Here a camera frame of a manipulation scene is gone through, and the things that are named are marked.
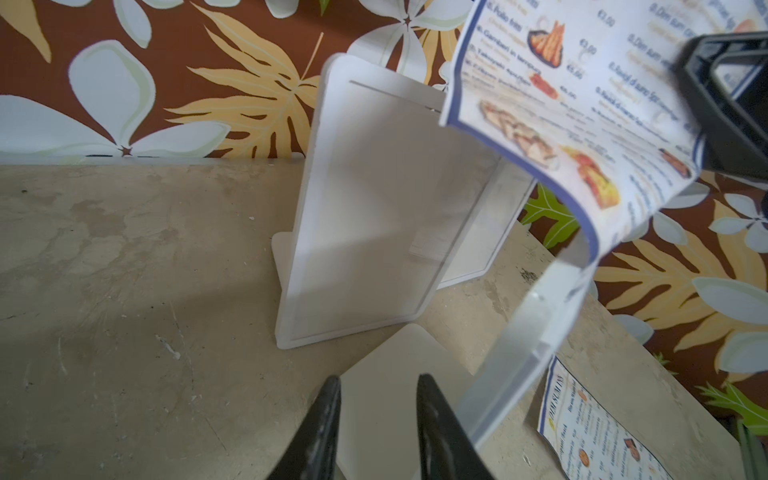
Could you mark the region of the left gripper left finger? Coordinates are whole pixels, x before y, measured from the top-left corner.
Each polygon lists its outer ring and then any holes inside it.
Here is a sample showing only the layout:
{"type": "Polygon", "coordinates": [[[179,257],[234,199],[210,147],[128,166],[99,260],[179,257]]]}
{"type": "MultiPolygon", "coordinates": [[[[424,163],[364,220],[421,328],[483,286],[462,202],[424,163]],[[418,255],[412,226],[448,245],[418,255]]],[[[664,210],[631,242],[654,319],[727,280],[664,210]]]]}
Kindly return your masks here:
{"type": "Polygon", "coordinates": [[[334,478],[341,404],[341,380],[329,376],[267,480],[334,478]]]}

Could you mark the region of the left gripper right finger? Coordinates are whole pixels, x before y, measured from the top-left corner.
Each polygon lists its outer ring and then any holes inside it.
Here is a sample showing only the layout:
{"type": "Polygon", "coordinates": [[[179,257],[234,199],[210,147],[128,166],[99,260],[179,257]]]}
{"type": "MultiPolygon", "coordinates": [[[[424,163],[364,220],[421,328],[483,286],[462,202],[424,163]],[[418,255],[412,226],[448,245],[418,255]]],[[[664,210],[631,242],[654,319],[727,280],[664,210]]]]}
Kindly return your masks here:
{"type": "Polygon", "coordinates": [[[418,378],[416,416],[423,480],[493,479],[430,374],[418,378]]]}

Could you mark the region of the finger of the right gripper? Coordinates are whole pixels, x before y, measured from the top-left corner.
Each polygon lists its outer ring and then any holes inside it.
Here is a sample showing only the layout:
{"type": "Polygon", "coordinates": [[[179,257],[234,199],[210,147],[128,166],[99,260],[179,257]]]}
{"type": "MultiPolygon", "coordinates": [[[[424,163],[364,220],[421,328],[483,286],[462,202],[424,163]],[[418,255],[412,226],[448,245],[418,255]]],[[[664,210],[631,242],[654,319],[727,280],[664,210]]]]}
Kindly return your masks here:
{"type": "Polygon", "coordinates": [[[678,59],[679,90],[700,127],[704,170],[767,178],[767,33],[699,36],[678,59]]]}

